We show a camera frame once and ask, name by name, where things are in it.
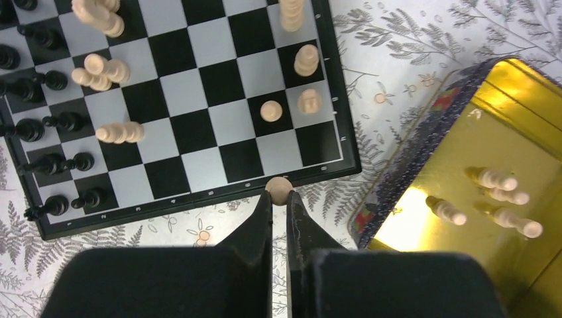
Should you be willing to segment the gold tin box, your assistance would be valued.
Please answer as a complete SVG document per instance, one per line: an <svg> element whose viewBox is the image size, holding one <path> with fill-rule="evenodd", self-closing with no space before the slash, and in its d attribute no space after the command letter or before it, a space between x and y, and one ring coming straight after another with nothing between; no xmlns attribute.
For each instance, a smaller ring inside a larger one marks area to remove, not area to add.
<svg viewBox="0 0 562 318"><path fill-rule="evenodd" d="M510 316L560 317L560 84L516 56L451 72L348 230L359 249L469 255Z"/></svg>

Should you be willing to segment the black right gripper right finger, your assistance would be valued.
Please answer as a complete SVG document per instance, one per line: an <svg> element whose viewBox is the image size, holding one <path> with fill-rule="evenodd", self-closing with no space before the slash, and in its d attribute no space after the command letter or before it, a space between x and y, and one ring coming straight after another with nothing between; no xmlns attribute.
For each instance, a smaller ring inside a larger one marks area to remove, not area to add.
<svg viewBox="0 0 562 318"><path fill-rule="evenodd" d="M292 317L507 317L483 267L456 252L348 250L287 199Z"/></svg>

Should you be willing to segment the cream chess piece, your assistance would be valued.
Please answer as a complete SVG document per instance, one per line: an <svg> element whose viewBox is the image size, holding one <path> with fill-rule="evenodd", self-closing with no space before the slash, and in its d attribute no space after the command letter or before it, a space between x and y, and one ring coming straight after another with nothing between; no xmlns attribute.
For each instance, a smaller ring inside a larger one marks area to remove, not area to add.
<svg viewBox="0 0 562 318"><path fill-rule="evenodd" d="M284 30L295 32L304 21L304 0L279 0L280 23Z"/></svg>
<svg viewBox="0 0 562 318"><path fill-rule="evenodd" d="M302 77L313 75L319 65L319 51L315 45L302 46L294 60L294 71Z"/></svg>

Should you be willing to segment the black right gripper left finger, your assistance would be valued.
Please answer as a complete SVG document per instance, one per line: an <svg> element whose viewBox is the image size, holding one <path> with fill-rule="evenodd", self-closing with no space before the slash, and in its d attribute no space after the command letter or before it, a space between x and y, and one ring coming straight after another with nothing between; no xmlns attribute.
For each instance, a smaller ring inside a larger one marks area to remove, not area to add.
<svg viewBox="0 0 562 318"><path fill-rule="evenodd" d="M94 248L57 279L43 317L265 317L271 314L272 198L212 247Z"/></svg>

